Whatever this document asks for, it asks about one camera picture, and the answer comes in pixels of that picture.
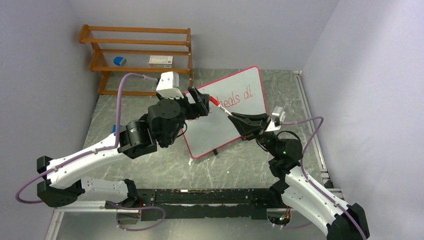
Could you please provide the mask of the red capped whiteboard marker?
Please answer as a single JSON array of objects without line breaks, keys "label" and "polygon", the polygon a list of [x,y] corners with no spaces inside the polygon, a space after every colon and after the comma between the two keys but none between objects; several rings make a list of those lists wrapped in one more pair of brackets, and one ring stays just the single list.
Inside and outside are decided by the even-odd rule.
[{"label": "red capped whiteboard marker", "polygon": [[228,116],[232,116],[232,113],[231,112],[229,112],[226,108],[224,108],[222,105],[218,105],[217,106],[222,112],[224,112],[226,115],[228,115]]}]

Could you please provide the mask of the pink framed whiteboard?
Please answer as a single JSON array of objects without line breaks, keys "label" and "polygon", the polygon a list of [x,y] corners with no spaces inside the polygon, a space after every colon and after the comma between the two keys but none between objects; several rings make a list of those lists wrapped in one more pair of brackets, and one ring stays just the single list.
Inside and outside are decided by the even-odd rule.
[{"label": "pink framed whiteboard", "polygon": [[[197,87],[209,94],[230,112],[257,115],[267,112],[260,69],[240,70]],[[240,138],[228,116],[215,104],[209,104],[208,116],[187,120],[183,135],[191,158],[197,159]]]}]

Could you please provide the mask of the red marker cap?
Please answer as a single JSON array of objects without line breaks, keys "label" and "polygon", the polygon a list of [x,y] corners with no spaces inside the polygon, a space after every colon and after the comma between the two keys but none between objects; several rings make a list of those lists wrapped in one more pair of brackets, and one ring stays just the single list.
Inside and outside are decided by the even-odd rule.
[{"label": "red marker cap", "polygon": [[210,96],[210,99],[209,99],[215,106],[219,106],[220,105],[220,103],[219,103],[219,101],[217,100],[217,99],[215,99],[213,96]]}]

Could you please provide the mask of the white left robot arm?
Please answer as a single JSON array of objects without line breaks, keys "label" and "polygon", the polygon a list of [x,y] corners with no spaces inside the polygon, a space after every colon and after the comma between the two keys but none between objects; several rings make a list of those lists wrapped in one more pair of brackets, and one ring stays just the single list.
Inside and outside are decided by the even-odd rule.
[{"label": "white left robot arm", "polygon": [[188,88],[181,98],[157,95],[140,119],[133,120],[97,144],[60,159],[37,159],[37,196],[52,208],[80,201],[109,201],[126,208],[140,203],[135,182],[107,181],[89,177],[89,172],[119,161],[133,160],[167,148],[181,135],[187,120],[205,117],[210,111],[210,95]]}]

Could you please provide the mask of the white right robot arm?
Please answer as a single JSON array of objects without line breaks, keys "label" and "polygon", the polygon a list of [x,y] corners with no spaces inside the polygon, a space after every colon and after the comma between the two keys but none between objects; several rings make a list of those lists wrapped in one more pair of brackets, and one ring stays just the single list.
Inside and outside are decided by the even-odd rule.
[{"label": "white right robot arm", "polygon": [[232,112],[228,115],[241,138],[255,140],[270,155],[269,169],[278,181],[270,187],[270,202],[275,207],[286,205],[302,214],[328,240],[367,240],[370,237],[365,210],[349,204],[320,185],[303,164],[307,146],[294,132],[293,138],[280,138],[284,114],[248,115]]}]

